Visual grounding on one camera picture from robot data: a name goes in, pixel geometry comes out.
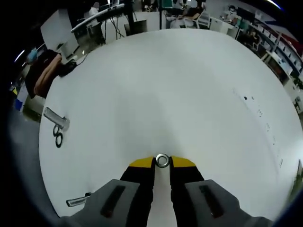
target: computer monitor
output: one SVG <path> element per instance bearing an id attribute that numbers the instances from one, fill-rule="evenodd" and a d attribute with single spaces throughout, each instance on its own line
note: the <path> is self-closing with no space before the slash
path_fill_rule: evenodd
<path id="1" fill-rule="evenodd" d="M 129 28 L 129 24 L 125 24 L 124 28 L 125 28 L 126 36 L 132 35 L 131 31 L 130 31 L 130 28 Z M 134 33 L 133 33 L 133 35 L 143 33 L 143 32 L 147 32 L 146 20 L 141 20 L 141 21 L 134 22 Z"/>
<path id="2" fill-rule="evenodd" d="M 242 9 L 240 7 L 237 8 L 237 15 L 239 17 L 242 17 L 244 20 L 248 20 L 250 22 L 253 22 L 255 20 L 255 14 L 252 12 L 249 12 L 245 9 Z"/>

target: desk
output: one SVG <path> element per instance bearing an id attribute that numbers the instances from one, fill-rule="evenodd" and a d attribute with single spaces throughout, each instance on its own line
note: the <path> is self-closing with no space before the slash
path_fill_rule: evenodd
<path id="1" fill-rule="evenodd" d="M 220 32 L 236 39 L 238 28 L 220 19 L 211 17 L 210 30 Z"/>
<path id="2" fill-rule="evenodd" d="M 270 59 L 273 59 L 277 65 L 280 66 L 279 70 L 284 71 L 285 75 L 287 76 L 287 79 L 285 81 L 281 81 L 281 83 L 284 86 L 285 91 L 288 93 L 289 97 L 291 98 L 292 102 L 295 101 L 295 99 L 299 96 L 300 90 L 297 88 L 297 86 L 294 84 L 292 77 L 290 76 L 289 68 L 281 61 L 281 59 L 275 54 L 267 51 L 265 56 L 262 58 L 265 62 L 265 64 L 268 64 Z"/>
<path id="3" fill-rule="evenodd" d="M 45 117 L 39 132 L 41 172 L 59 216 L 83 207 L 69 208 L 67 199 L 164 152 L 194 161 L 244 211 L 274 219 L 303 159 L 300 121 L 281 83 L 249 49 L 214 31 L 166 29 L 101 46 L 53 81 L 45 107 L 70 119 L 60 149 Z M 271 148 L 265 123 L 280 151 Z M 168 168 L 156 170 L 148 226 L 176 226 Z"/>
<path id="4" fill-rule="evenodd" d="M 275 46 L 275 43 L 270 38 L 268 38 L 266 35 L 264 35 L 262 32 L 260 32 L 256 26 L 253 26 L 253 25 L 250 25 L 250 26 L 255 29 L 255 31 L 257 32 L 257 34 L 260 36 L 260 38 L 262 40 L 269 43 L 269 45 L 271 46 L 271 50 L 272 50 L 272 48 Z M 279 46 L 277 46 L 276 51 L 278 51 L 279 53 L 281 53 L 283 55 L 283 57 L 286 59 L 288 64 L 290 64 L 290 66 L 293 68 L 293 71 L 299 75 L 300 72 L 296 68 L 295 64 L 289 59 L 289 57 L 285 54 L 284 51 L 281 50 L 281 48 Z"/>

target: small metal part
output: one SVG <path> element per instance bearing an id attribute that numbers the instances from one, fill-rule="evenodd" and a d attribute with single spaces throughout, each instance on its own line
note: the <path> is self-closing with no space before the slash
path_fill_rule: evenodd
<path id="1" fill-rule="evenodd" d="M 48 120 L 54 122 L 59 126 L 60 129 L 63 131 L 66 131 L 70 126 L 70 120 L 66 117 L 60 117 L 58 114 L 56 114 L 54 111 L 52 111 L 50 108 L 45 108 L 43 112 L 44 117 L 46 117 Z"/>
<path id="2" fill-rule="evenodd" d="M 68 207 L 79 206 L 79 205 L 85 204 L 88 197 L 90 197 L 90 196 L 84 196 L 84 197 L 80 197 L 80 198 L 76 198 L 76 199 L 72 199 L 72 200 L 67 200 L 66 204 Z"/>
<path id="3" fill-rule="evenodd" d="M 160 158 L 162 158 L 162 157 L 166 159 L 166 162 L 164 164 L 160 164 L 160 162 L 159 162 Z M 158 154 L 156 156 L 156 164 L 159 168 L 167 167 L 169 165 L 169 156 L 166 154 Z"/>
<path id="4" fill-rule="evenodd" d="M 60 148 L 61 145 L 62 145 L 62 142 L 63 142 L 63 135 L 61 132 L 57 133 L 56 137 L 55 137 L 55 140 L 56 140 L 56 147 L 57 148 Z"/>

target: cable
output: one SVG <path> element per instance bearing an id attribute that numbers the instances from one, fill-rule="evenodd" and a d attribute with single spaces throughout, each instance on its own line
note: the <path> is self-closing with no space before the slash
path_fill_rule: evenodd
<path id="1" fill-rule="evenodd" d="M 123 37 L 124 35 L 121 34 L 120 29 L 119 29 L 119 18 L 117 19 L 117 29 L 118 29 L 118 33 L 120 34 L 120 38 Z"/>
<path id="2" fill-rule="evenodd" d="M 114 23 L 113 20 L 112 20 L 112 18 L 110 19 L 110 21 L 112 22 L 112 24 L 114 25 L 115 30 L 116 30 L 116 39 L 118 39 L 118 38 L 117 38 L 117 34 L 119 34 L 120 37 L 124 37 L 124 35 L 121 34 L 120 29 L 116 27 L 116 25 L 115 25 L 115 23 Z"/>
<path id="3" fill-rule="evenodd" d="M 83 59 L 77 66 L 81 65 L 81 64 L 85 61 L 85 59 L 87 58 L 87 55 L 88 55 L 89 53 L 90 53 L 90 52 L 88 52 L 88 53 L 86 54 L 86 56 L 84 57 L 84 59 Z"/>
<path id="4" fill-rule="evenodd" d="M 105 35 L 104 35 L 104 44 L 106 44 L 106 20 L 105 20 Z"/>
<path id="5" fill-rule="evenodd" d="M 110 21 L 112 22 L 112 24 L 113 24 L 113 26 L 114 26 L 114 28 L 116 30 L 116 40 L 118 40 L 117 28 L 116 28 L 114 22 L 112 21 L 112 18 L 110 18 Z"/>
<path id="6" fill-rule="evenodd" d="M 134 13 L 134 17 L 136 18 L 136 22 L 138 22 L 138 19 L 137 19 L 136 13 L 134 12 L 134 9 L 133 9 L 133 13 Z"/>
<path id="7" fill-rule="evenodd" d="M 119 17 L 117 17 L 117 28 L 118 28 L 118 32 L 120 34 L 120 39 L 121 39 L 122 35 L 121 35 L 120 30 L 119 30 Z"/>

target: chair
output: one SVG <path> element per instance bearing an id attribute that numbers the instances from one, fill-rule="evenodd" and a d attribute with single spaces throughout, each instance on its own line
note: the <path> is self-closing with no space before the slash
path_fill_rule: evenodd
<path id="1" fill-rule="evenodd" d="M 192 20 L 194 22 L 194 25 L 192 26 L 186 26 L 186 28 L 200 28 L 201 26 L 209 28 L 210 26 L 210 15 L 209 13 L 203 11 L 200 16 L 196 20 Z"/>
<path id="2" fill-rule="evenodd" d="M 262 40 L 259 38 L 259 42 L 256 44 L 256 43 L 252 43 L 252 49 L 255 50 L 255 51 L 258 51 L 259 49 L 259 45 L 261 44 Z"/>

